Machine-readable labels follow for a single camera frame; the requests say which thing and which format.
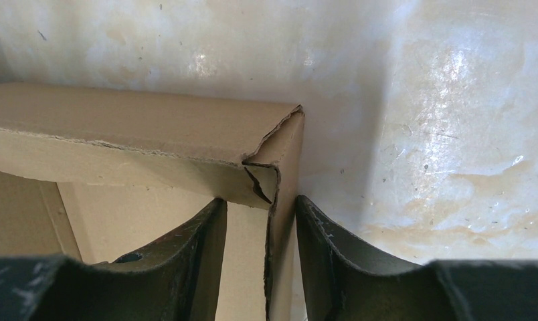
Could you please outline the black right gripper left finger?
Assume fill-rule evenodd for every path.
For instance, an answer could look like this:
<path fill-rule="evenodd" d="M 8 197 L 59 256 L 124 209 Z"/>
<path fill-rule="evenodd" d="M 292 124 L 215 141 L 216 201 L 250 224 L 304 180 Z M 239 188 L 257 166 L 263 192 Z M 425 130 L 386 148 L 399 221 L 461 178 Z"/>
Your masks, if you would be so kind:
<path fill-rule="evenodd" d="M 0 257 L 0 320 L 214 320 L 227 211 L 214 199 L 112 262 Z"/>

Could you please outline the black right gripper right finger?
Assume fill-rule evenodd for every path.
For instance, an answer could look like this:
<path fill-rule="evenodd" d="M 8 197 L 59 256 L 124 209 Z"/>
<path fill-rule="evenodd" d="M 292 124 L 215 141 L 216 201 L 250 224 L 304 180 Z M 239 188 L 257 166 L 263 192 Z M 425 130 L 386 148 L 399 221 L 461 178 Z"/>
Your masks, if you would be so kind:
<path fill-rule="evenodd" d="M 295 201 L 309 320 L 538 320 L 538 260 L 406 261 Z"/>

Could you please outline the large cardboard box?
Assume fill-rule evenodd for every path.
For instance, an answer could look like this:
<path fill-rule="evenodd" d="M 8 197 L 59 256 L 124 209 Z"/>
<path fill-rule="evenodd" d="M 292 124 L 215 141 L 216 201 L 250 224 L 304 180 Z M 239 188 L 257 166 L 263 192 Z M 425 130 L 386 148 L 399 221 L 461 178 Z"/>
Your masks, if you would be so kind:
<path fill-rule="evenodd" d="M 94 265 L 228 205 L 214 320 L 289 320 L 297 104 L 0 84 L 0 257 Z"/>

